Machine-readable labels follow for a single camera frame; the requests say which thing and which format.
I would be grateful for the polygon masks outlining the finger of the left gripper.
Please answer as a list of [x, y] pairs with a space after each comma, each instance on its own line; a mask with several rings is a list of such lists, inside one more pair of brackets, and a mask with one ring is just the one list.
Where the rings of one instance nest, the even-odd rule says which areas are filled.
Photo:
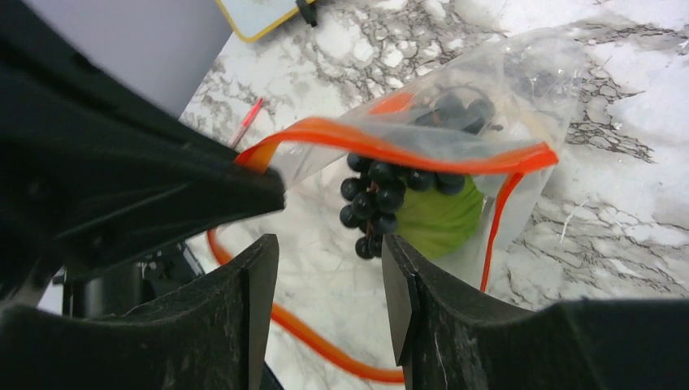
[[38, 301], [206, 229], [284, 207], [275, 171], [137, 96], [25, 2], [1, 4], [1, 298]]

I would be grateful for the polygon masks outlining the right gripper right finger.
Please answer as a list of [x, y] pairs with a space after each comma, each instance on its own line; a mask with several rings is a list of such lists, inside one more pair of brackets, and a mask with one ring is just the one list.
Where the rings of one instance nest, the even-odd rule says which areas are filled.
[[480, 292], [403, 238], [383, 240], [396, 363], [408, 389], [685, 389], [685, 299], [561, 301]]

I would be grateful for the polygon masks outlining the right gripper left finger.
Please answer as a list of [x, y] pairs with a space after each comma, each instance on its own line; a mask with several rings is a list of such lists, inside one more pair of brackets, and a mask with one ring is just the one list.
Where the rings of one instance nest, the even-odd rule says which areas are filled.
[[1, 312], [4, 389], [277, 389], [265, 361], [280, 247], [257, 239], [227, 265], [123, 316]]

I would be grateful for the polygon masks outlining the green cabbage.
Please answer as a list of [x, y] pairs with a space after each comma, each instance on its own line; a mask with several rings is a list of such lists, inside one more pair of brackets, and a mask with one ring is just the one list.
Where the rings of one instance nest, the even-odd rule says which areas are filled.
[[430, 260], [458, 251], [476, 232], [483, 211], [483, 194], [468, 177], [464, 188], [445, 195], [432, 188], [407, 190], [397, 211], [395, 233]]

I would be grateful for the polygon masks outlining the black grape bunch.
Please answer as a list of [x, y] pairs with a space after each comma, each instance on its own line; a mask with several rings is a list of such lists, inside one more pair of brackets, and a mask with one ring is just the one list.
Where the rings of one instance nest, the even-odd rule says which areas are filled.
[[362, 260], [381, 257], [384, 235], [396, 234], [397, 211], [407, 190], [436, 189], [454, 195], [463, 190], [469, 177], [424, 171], [355, 153], [347, 154], [346, 163], [356, 175], [340, 184], [340, 195], [346, 203], [340, 209], [339, 219], [344, 227], [360, 230], [354, 252]]

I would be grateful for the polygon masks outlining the clear zip top bag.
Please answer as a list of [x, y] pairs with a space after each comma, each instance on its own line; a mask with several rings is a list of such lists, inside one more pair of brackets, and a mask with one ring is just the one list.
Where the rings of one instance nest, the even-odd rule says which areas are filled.
[[[455, 253], [427, 260], [486, 293], [495, 250], [524, 228], [559, 163], [584, 68], [575, 39], [550, 28], [521, 33], [470, 49], [382, 96], [414, 93], [406, 111], [370, 115], [379, 97], [334, 119], [309, 117], [242, 151], [237, 162], [258, 172], [273, 167], [287, 185], [322, 177], [322, 199], [339, 200], [340, 209], [340, 184], [356, 175], [348, 153], [469, 176], [484, 200], [476, 233]], [[340, 209], [332, 215], [339, 223]], [[404, 385], [397, 362], [393, 369], [361, 362], [277, 303], [270, 323], [351, 375]]]

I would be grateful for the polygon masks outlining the orange carrot piece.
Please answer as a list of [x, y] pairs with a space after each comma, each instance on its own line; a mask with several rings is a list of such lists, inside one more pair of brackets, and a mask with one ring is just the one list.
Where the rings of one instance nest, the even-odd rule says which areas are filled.
[[388, 115], [407, 111], [414, 103], [414, 93], [389, 94], [376, 102], [369, 110], [370, 115]]

